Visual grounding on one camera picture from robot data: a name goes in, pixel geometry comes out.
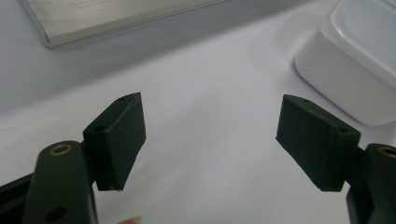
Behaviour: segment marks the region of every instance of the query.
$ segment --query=white table surface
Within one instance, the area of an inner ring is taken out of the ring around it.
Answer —
[[[347,224],[348,185],[320,192],[275,140],[288,93],[360,130],[363,148],[396,145],[395,122],[358,123],[294,69],[336,2],[231,0],[45,49],[18,1],[0,1],[0,185],[140,91],[148,139],[124,191],[95,192],[101,223]]]

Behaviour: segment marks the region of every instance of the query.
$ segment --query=fingertip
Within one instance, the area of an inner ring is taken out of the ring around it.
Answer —
[[[140,224],[140,223],[141,223],[140,217],[133,217],[133,218],[123,220],[122,222],[119,222],[119,224]]]

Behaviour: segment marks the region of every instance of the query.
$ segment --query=white plastic box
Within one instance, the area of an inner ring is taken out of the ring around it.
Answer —
[[[360,122],[396,120],[396,0],[342,0],[295,64]]]

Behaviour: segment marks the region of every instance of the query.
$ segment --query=black mount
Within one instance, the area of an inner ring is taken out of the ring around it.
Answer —
[[[146,140],[140,93],[116,100],[83,135],[46,147],[33,174],[0,188],[0,223],[97,223],[92,183],[123,190]]]
[[[314,103],[284,95],[276,140],[322,191],[346,196],[352,224],[396,223],[396,148],[358,147],[361,133]]]

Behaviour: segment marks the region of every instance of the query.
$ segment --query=screw hole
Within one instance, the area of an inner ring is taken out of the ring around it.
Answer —
[[[50,151],[49,154],[51,156],[62,156],[63,154],[66,154],[72,149],[72,146],[70,145],[59,145],[56,147],[53,147]]]
[[[106,128],[105,126],[99,126],[99,127],[96,127],[94,130],[95,130],[96,132],[101,132],[101,131],[103,131],[105,128]]]
[[[395,158],[396,159],[396,149],[390,147],[381,147],[378,149],[384,155]]]
[[[63,207],[58,207],[53,209],[52,211],[48,212],[46,215],[46,222],[51,223],[51,222],[56,222],[59,221],[61,218],[66,215],[66,209]]]

